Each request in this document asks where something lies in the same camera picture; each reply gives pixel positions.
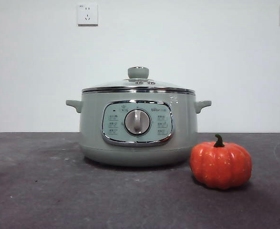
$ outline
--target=side handle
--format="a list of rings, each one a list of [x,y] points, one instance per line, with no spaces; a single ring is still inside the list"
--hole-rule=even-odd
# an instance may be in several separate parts
[[[210,101],[210,100],[195,102],[196,114],[199,114],[201,112],[202,108],[204,108],[206,106],[211,106],[211,105],[212,105],[212,101]]]
[[[76,109],[77,113],[82,112],[83,102],[78,100],[66,100],[65,104]]]

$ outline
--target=control panel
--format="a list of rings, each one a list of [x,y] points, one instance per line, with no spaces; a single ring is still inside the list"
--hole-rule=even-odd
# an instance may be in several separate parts
[[[119,146],[162,145],[173,134],[170,106],[156,101],[117,101],[103,115],[104,140]]]

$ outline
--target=electrical socket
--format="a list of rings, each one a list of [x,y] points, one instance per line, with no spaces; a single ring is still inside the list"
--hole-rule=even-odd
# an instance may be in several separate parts
[[[78,25],[98,25],[97,4],[80,4],[77,7]]]

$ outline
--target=rotary knob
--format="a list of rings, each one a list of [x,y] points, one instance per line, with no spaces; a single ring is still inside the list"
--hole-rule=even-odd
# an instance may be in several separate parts
[[[125,127],[133,135],[142,135],[149,129],[149,125],[149,116],[142,110],[133,110],[126,115]]]

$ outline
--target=glass lid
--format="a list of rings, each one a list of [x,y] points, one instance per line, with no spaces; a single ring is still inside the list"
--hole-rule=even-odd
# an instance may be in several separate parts
[[[145,67],[132,67],[128,69],[129,79],[104,83],[91,88],[85,88],[83,93],[98,92],[169,92],[182,94],[195,94],[195,91],[179,87],[171,83],[148,79],[149,69]]]

